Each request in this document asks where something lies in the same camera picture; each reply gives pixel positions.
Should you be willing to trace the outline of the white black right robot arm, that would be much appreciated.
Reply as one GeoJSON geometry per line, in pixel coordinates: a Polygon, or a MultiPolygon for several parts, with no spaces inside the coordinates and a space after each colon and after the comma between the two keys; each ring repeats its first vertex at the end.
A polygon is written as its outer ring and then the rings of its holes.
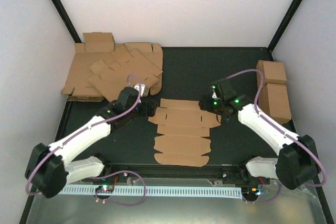
{"type": "Polygon", "coordinates": [[[293,190],[322,171],[313,138],[287,130],[266,115],[248,96],[237,95],[228,79],[213,82],[211,89],[211,93],[200,99],[200,109],[221,116],[222,121],[237,117],[277,155],[275,158],[254,157],[247,161],[245,167],[238,171],[243,183],[250,184],[257,177],[264,177],[277,179],[293,190]]]}

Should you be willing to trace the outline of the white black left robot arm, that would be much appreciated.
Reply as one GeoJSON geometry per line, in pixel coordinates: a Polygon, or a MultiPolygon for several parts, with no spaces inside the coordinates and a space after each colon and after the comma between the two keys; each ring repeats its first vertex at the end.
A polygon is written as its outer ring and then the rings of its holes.
{"type": "Polygon", "coordinates": [[[124,127],[135,117],[154,116],[153,101],[142,101],[147,94],[144,84],[125,87],[116,100],[94,115],[89,122],[68,136],[45,145],[36,145],[25,171],[26,193],[30,186],[46,198],[52,198],[71,183],[86,178],[108,181],[113,169],[100,155],[76,161],[75,158],[91,145],[124,127]]]}

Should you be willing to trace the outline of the folded cardboard box front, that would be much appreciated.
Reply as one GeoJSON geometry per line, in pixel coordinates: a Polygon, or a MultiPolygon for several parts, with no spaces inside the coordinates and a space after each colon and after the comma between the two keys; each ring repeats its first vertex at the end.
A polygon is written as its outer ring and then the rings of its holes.
{"type": "Polygon", "coordinates": [[[259,96],[259,107],[273,120],[283,125],[291,120],[287,87],[265,85],[259,96]]]}

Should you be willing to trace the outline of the small folded cardboard box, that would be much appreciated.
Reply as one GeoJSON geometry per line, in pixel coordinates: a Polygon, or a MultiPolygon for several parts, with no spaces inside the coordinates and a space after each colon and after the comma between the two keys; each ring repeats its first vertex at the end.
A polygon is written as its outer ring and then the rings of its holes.
{"type": "Polygon", "coordinates": [[[112,33],[92,32],[83,33],[85,52],[105,53],[114,52],[114,37],[112,33]]]}

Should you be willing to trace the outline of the loose top cardboard blank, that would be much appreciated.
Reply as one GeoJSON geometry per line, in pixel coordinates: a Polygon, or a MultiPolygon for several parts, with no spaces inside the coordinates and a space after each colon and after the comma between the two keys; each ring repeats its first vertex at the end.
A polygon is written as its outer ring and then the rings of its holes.
{"type": "Polygon", "coordinates": [[[147,88],[156,85],[163,73],[162,65],[162,51],[142,53],[120,47],[108,59],[90,66],[93,76],[89,81],[108,101],[113,101],[124,87],[136,85],[137,80],[147,88]]]}

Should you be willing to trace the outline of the stack of flat cardboard blanks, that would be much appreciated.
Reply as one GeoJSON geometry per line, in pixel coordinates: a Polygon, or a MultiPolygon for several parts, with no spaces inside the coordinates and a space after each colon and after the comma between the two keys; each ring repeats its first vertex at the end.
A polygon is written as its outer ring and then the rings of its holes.
{"type": "Polygon", "coordinates": [[[119,92],[139,78],[156,95],[162,88],[163,50],[157,43],[116,44],[113,52],[85,52],[75,45],[75,55],[61,94],[70,101],[115,100],[119,92]]]}

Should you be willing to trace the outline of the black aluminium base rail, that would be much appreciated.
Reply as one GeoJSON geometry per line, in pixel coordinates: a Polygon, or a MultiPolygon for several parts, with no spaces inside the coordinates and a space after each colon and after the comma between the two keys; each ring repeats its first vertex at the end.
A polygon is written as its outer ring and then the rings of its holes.
{"type": "Polygon", "coordinates": [[[142,178],[178,178],[178,179],[227,179],[243,174],[237,165],[205,165],[203,167],[151,165],[151,164],[112,164],[113,172],[128,171],[142,178]]]}

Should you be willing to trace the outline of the metal base plate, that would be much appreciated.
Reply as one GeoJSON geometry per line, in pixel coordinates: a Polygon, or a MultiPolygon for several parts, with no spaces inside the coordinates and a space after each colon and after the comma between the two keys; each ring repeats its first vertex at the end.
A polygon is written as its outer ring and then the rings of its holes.
{"type": "Polygon", "coordinates": [[[310,188],[278,190],[273,183],[260,203],[205,197],[147,197],[134,207],[97,202],[89,195],[34,199],[25,223],[326,223],[317,194],[310,188]]]}

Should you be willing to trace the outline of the black left corner frame post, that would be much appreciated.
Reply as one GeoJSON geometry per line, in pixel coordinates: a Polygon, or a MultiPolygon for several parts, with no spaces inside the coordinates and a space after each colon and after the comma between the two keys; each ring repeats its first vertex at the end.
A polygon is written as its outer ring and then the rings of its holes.
{"type": "Polygon", "coordinates": [[[79,34],[77,33],[63,3],[61,0],[51,0],[53,6],[55,7],[59,17],[61,18],[63,24],[68,30],[68,33],[72,37],[74,43],[82,43],[79,34]]]}

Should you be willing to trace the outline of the black corner frame post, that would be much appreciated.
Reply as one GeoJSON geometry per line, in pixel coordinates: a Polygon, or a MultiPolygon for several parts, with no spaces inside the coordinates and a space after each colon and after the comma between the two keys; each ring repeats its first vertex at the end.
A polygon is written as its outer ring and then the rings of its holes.
{"type": "Polygon", "coordinates": [[[79,34],[77,33],[63,3],[61,0],[51,0],[53,6],[55,7],[59,17],[61,18],[63,24],[68,30],[68,33],[72,37],[74,43],[82,43],[79,34]]]}
{"type": "Polygon", "coordinates": [[[283,19],[280,22],[275,34],[273,35],[267,50],[272,53],[276,48],[277,44],[279,43],[281,37],[283,36],[284,32],[286,31],[288,25],[290,24],[292,18],[294,17],[296,11],[298,10],[299,6],[301,5],[303,0],[292,0],[291,4],[289,5],[283,19]]]}

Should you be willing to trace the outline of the black right corner frame post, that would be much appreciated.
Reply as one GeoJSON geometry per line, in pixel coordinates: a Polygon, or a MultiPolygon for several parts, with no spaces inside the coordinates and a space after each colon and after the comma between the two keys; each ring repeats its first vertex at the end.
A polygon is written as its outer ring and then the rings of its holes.
{"type": "Polygon", "coordinates": [[[267,50],[272,53],[276,48],[277,44],[279,43],[281,37],[283,36],[284,32],[286,31],[288,25],[290,24],[292,18],[294,17],[296,11],[298,10],[299,6],[301,5],[303,0],[292,0],[291,4],[289,5],[283,19],[280,22],[275,34],[273,35],[267,50]]]}

